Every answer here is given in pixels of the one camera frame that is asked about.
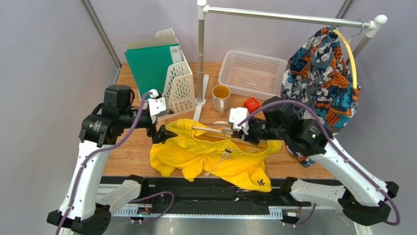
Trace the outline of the beige clothes hanger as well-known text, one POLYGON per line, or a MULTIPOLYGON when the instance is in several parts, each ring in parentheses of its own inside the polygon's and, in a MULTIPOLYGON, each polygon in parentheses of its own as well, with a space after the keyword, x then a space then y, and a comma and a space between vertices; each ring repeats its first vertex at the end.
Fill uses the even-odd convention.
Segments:
POLYGON ((230 140, 234 143, 239 143, 239 144, 251 146, 254 148, 260 148, 259 146, 260 144, 267 144, 266 141, 260 141, 258 145, 255 145, 253 143, 243 141, 242 139, 234 138, 232 137, 233 130, 227 127, 222 127, 221 129, 213 129, 209 127, 200 127, 200 126, 193 125, 191 129, 203 131, 203 134, 201 136, 220 139, 220 140, 230 140))

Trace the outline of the yellow shorts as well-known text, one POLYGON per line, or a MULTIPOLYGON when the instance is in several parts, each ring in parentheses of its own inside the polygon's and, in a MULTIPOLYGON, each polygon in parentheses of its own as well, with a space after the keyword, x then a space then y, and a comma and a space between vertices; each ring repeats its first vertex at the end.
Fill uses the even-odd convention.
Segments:
POLYGON ((169 177, 179 169, 190 182, 205 173, 245 190, 271 191, 264 160, 281 150, 281 141, 253 146, 233 142, 224 135, 208 136, 205 126, 192 119, 178 119, 166 128, 177 137, 153 145, 149 158, 151 167, 161 176, 169 177))

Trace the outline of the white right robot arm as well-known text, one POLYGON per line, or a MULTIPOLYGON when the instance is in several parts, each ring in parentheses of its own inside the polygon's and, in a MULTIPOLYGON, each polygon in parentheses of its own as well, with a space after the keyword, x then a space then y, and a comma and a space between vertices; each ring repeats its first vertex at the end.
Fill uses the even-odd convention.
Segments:
POLYGON ((291 202, 310 202, 340 210, 353 222, 372 226, 389 223, 393 212, 400 223, 400 214, 393 199, 399 187, 385 182, 367 171, 339 144, 307 105, 272 97, 258 109, 263 119, 246 108, 230 110, 228 121, 232 136, 253 145, 261 141, 280 140, 292 150, 323 166, 339 185, 323 185, 287 177, 279 189, 282 199, 291 202))

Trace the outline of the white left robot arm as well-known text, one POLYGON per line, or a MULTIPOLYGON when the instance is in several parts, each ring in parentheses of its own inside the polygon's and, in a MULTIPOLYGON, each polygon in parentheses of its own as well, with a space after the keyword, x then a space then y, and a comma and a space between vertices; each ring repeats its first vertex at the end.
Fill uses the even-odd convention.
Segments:
POLYGON ((126 85, 111 85, 104 99, 81 124, 77 165, 66 196, 47 222, 57 227, 58 235, 101 235, 114 214, 130 203, 151 198, 146 178, 130 175, 117 188, 97 197, 106 162, 135 129, 145 129, 152 143, 175 137, 158 117, 172 113, 168 100, 157 90, 145 92, 138 107, 133 106, 134 91, 126 85))

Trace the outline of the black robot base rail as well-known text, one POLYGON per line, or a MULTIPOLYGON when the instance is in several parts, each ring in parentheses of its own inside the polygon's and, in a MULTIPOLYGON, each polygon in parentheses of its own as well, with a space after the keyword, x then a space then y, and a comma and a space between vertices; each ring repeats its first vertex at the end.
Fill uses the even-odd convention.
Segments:
POLYGON ((272 179, 271 192, 249 191, 233 186, 220 178, 197 178, 189 182, 181 177, 149 177, 145 195, 162 191, 144 202, 131 203, 116 212, 117 217, 150 219, 164 218, 220 218, 220 219, 271 219, 279 220, 288 212, 309 216, 311 202, 284 199, 279 192, 284 179, 272 179))

